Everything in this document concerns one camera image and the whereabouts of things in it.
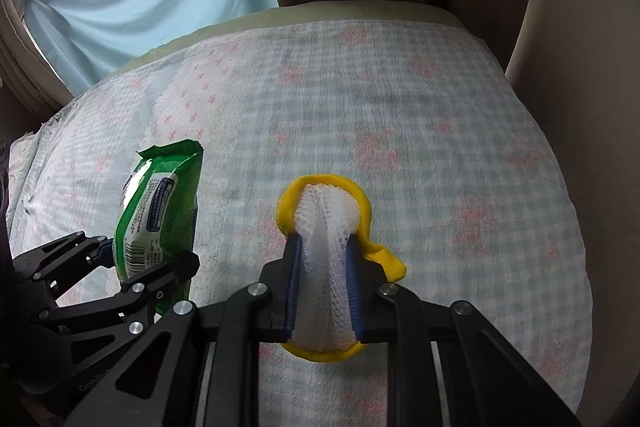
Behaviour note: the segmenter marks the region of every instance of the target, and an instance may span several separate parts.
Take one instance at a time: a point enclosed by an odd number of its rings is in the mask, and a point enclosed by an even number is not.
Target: checkered blanket
[[[136,150],[202,143],[197,304],[282,253],[276,201],[302,174],[364,189],[372,240],[422,299],[468,299],[576,409],[591,292],[574,207],[545,137],[485,45],[430,23],[334,21],[201,41],[109,78],[12,147],[14,253],[113,234]],[[96,270],[62,298],[116,291]],[[342,363],[260,350],[262,425],[384,425],[385,347]]]

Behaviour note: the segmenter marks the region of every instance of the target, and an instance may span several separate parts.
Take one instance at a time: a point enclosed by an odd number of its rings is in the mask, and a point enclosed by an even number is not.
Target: green package
[[[122,191],[113,234],[113,258],[121,281],[184,250],[193,250],[196,192],[202,146],[194,140],[149,147]],[[189,296],[191,281],[157,307],[162,314]]]

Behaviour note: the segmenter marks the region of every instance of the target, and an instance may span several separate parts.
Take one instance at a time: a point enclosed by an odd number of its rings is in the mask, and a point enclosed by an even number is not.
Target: white mesh
[[[296,210],[302,237],[300,289],[292,343],[308,351],[342,351],[356,343],[347,296],[347,239],[358,228],[358,204],[346,190],[307,185]]]

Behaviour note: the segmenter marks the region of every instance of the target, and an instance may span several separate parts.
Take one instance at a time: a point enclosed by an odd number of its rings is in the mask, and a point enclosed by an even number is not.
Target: yellow loop
[[[371,226],[371,204],[369,203],[369,198],[360,187],[348,178],[338,176],[338,174],[310,174],[301,176],[293,181],[278,201],[276,222],[280,231],[285,236],[296,231],[295,214],[302,191],[307,185],[319,184],[343,188],[353,196],[360,212],[356,236],[362,245],[364,258],[382,265],[388,281],[396,282],[401,280],[406,274],[406,266],[385,247],[369,240]],[[344,351],[306,351],[291,343],[282,344],[282,346],[293,355],[311,362],[339,362],[359,353],[365,347],[364,344],[356,343]]]

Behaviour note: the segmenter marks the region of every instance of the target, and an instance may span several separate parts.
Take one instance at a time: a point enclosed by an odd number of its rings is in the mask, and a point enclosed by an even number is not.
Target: beige curtain
[[[40,54],[11,0],[0,6],[0,79],[15,98],[46,122],[73,95]]]

